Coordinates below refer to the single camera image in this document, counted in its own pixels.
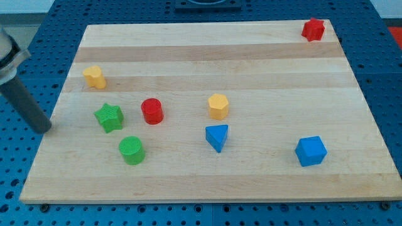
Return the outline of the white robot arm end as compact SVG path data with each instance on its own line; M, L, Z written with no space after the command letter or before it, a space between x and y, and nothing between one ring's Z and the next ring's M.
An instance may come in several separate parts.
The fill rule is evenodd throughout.
M13 79L18 67L30 56L31 53L26 48L21 49L1 26L1 85Z

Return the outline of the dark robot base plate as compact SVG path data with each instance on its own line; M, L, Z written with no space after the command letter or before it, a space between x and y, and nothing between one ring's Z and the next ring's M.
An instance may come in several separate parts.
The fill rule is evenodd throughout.
M210 11L242 8L243 0L176 0L175 11Z

